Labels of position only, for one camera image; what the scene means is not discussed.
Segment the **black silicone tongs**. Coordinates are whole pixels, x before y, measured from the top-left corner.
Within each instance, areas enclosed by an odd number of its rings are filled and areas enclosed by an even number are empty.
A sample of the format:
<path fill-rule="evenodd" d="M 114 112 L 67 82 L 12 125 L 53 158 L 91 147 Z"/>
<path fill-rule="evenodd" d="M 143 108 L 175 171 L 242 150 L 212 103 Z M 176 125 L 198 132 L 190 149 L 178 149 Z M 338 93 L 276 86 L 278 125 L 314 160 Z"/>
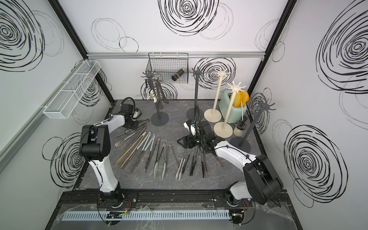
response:
<path fill-rule="evenodd" d="M 156 83 L 156 88 L 157 88 L 158 106 L 160 110 L 164 110 L 163 103 L 168 104 L 169 101 L 164 94 L 159 78 L 155 79 L 155 83 Z"/>

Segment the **white handled steel tongs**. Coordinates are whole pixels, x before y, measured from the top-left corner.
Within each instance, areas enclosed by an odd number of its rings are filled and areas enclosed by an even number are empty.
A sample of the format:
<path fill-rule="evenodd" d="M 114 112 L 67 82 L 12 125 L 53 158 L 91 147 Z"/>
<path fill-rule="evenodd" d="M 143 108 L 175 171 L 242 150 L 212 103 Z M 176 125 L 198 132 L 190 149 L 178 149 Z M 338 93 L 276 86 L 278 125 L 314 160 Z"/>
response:
<path fill-rule="evenodd" d="M 154 83 L 152 79 L 148 79 L 148 84 L 149 84 L 149 97 L 150 99 L 152 99 L 154 101 L 154 103 L 158 102 L 158 97 L 157 94 L 155 92 L 155 87 L 154 87 Z"/>

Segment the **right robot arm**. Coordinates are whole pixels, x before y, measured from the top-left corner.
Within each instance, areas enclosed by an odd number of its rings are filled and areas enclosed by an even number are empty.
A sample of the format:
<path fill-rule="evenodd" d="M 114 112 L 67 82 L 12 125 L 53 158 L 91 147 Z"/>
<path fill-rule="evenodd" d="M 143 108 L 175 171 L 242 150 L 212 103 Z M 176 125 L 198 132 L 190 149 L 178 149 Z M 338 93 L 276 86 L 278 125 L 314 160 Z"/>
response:
<path fill-rule="evenodd" d="M 264 205 L 283 189 L 281 178 L 267 156 L 252 155 L 216 136 L 208 122 L 188 120 L 184 127 L 189 134 L 177 141 L 179 145 L 185 149 L 200 147 L 205 153 L 225 159 L 243 172 L 245 181 L 228 187 L 229 203 L 252 199 Z"/>

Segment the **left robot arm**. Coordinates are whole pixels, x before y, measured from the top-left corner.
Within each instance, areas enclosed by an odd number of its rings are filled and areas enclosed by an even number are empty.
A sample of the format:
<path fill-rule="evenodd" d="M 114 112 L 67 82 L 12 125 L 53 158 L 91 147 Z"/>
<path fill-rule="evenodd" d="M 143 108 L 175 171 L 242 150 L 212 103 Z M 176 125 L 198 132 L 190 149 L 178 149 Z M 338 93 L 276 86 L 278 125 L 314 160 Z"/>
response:
<path fill-rule="evenodd" d="M 79 154 L 92 166 L 99 183 L 99 194 L 103 199 L 112 199 L 118 204 L 124 202 L 124 195 L 110 163 L 110 133 L 120 127 L 136 130 L 139 126 L 136 110 L 134 99 L 127 97 L 118 113 L 95 125 L 83 126 L 80 135 Z"/>

